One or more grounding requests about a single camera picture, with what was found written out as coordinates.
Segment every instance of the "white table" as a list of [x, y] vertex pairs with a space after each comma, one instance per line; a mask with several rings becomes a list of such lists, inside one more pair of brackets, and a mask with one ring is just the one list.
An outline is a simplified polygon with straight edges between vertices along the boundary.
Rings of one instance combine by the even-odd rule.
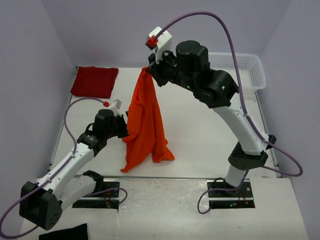
[[[123, 112], [128, 110], [140, 71], [140, 68], [119, 69], [111, 100], [120, 99]], [[191, 92], [171, 83], [155, 88], [165, 137], [175, 160], [153, 163], [149, 156], [141, 165], [128, 173], [122, 173], [120, 169], [126, 164], [126, 145], [120, 139], [112, 138], [108, 140], [105, 149], [78, 172], [79, 175], [87, 170], [106, 177], [218, 178], [227, 174], [228, 157], [238, 141], [227, 124], [213, 110], [195, 99]], [[246, 95], [245, 103], [257, 123], [263, 127], [256, 96]], [[76, 138], [94, 121], [101, 108], [103, 106], [97, 101], [84, 100], [70, 109], [67, 122]], [[72, 147], [73, 143], [63, 129], [52, 167]], [[273, 167], [273, 158], [269, 152], [266, 166]], [[274, 178], [276, 175], [264, 168], [257, 168], [251, 170], [248, 177]]]
[[[139, 73], [137, 68], [119, 70], [111, 100], [120, 99], [124, 111], [130, 104]], [[127, 200], [119, 207], [119, 212], [69, 208], [50, 231], [87, 223], [90, 240], [308, 239], [291, 181], [276, 178], [273, 172], [262, 168], [248, 174], [255, 208], [215, 209], [200, 215], [197, 202], [201, 193], [207, 190], [205, 179], [226, 175], [228, 156], [237, 139], [217, 114], [186, 90], [168, 83], [162, 88], [156, 87], [156, 92], [168, 147], [176, 160], [153, 163], [149, 157], [124, 174], [120, 169], [125, 166], [125, 144], [119, 139], [110, 139], [107, 147], [78, 174], [93, 170], [114, 177], [112, 180], [118, 180], [128, 191]], [[246, 95], [245, 102], [262, 126], [255, 95]], [[76, 137], [94, 121], [100, 108], [102, 106], [92, 100], [74, 105], [68, 115], [68, 124]], [[72, 142], [63, 130], [53, 167], [71, 148]], [[270, 154], [266, 165], [273, 166]], [[204, 210], [208, 205], [205, 196], [201, 208]], [[21, 232], [33, 226], [24, 220]], [[45, 232], [37, 229], [21, 239], [37, 240], [38, 235]]]
[[[204, 179], [120, 179], [129, 195], [113, 209], [67, 209], [49, 232], [87, 223], [89, 240], [308, 240], [288, 178], [250, 178], [255, 208], [197, 212]], [[203, 198], [201, 208], [208, 207]], [[25, 220], [22, 232], [34, 225]], [[38, 240], [37, 229], [21, 240]]]

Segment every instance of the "red connector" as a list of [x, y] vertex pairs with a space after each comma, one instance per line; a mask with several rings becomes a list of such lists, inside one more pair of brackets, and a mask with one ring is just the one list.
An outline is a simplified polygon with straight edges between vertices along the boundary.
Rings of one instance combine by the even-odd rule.
[[107, 107], [110, 106], [110, 103], [108, 103], [107, 101], [105, 101], [105, 102], [103, 103], [103, 106], [105, 106], [105, 107], [107, 108]]
[[155, 39], [155, 35], [153, 35], [148, 39], [148, 41], [146, 41], [145, 45], [152, 50], [156, 47], [157, 42], [158, 42], [158, 39]]

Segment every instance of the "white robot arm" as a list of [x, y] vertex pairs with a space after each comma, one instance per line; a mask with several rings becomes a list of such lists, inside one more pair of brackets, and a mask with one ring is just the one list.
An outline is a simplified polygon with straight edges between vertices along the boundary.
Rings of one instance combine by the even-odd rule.
[[[175, 56], [171, 51], [172, 36], [168, 31], [155, 40], [155, 35], [161, 30], [160, 27], [155, 28], [145, 43], [151, 50], [155, 49], [155, 53], [148, 57], [147, 70], [160, 87], [171, 82], [191, 91], [230, 127], [239, 142], [228, 158], [230, 167], [225, 182], [237, 187], [248, 170], [264, 166], [268, 158], [265, 150], [269, 146], [261, 141], [248, 122], [233, 78], [226, 71], [210, 69], [208, 49], [197, 41], [188, 40], [176, 46]], [[267, 135], [254, 120], [253, 123], [264, 139], [275, 143], [273, 135]]]
[[86, 171], [76, 180], [74, 176], [107, 145], [108, 139], [128, 135], [126, 115], [119, 112], [120, 106], [121, 102], [115, 100], [99, 110], [94, 123], [89, 124], [78, 138], [75, 153], [71, 150], [47, 175], [36, 183], [27, 182], [22, 187], [21, 197], [50, 180], [42, 189], [20, 203], [20, 216], [49, 230], [58, 222], [62, 212], [74, 202], [92, 192], [104, 190], [103, 177], [96, 172]]

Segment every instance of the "fabric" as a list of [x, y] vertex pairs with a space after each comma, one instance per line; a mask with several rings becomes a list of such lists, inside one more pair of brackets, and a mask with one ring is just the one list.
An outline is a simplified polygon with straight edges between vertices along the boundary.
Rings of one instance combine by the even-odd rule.
[[39, 240], [88, 240], [87, 224], [39, 235]]
[[139, 75], [128, 110], [129, 136], [122, 139], [126, 143], [123, 173], [141, 164], [150, 153], [155, 163], [175, 159], [167, 148], [154, 82], [146, 69], [144, 67]]
[[118, 71], [118, 68], [80, 66], [70, 92], [77, 97], [109, 99]]

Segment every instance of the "orange shirt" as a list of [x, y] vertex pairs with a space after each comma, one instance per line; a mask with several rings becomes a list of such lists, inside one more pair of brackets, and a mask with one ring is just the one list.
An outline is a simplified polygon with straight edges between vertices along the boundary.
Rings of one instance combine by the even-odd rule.
[[127, 130], [129, 136], [122, 139], [126, 143], [126, 166], [121, 172], [127, 173], [141, 164], [150, 153], [155, 163], [175, 159], [167, 148], [154, 82], [146, 67], [135, 85], [128, 110]]

